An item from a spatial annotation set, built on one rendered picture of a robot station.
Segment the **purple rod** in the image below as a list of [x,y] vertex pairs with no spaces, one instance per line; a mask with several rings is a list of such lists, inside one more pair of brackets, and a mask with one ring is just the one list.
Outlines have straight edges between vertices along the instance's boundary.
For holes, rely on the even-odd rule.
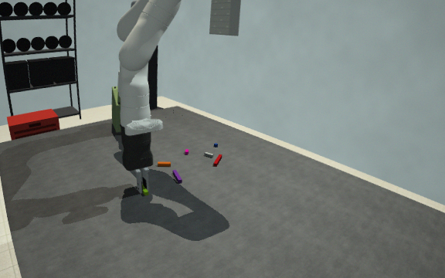
[[176,170],[173,170],[173,175],[175,176],[176,180],[178,181],[178,183],[182,183],[182,179],[179,176],[178,172]]

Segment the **red rod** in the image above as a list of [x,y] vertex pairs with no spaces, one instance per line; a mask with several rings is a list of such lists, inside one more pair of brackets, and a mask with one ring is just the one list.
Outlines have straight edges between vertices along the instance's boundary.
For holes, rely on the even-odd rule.
[[217,157],[217,159],[215,160],[215,162],[214,162],[213,166],[217,166],[217,165],[218,165],[218,163],[219,163],[219,161],[221,160],[221,158],[222,158],[222,155],[221,155],[221,154],[219,154],[219,156],[218,156],[218,157]]

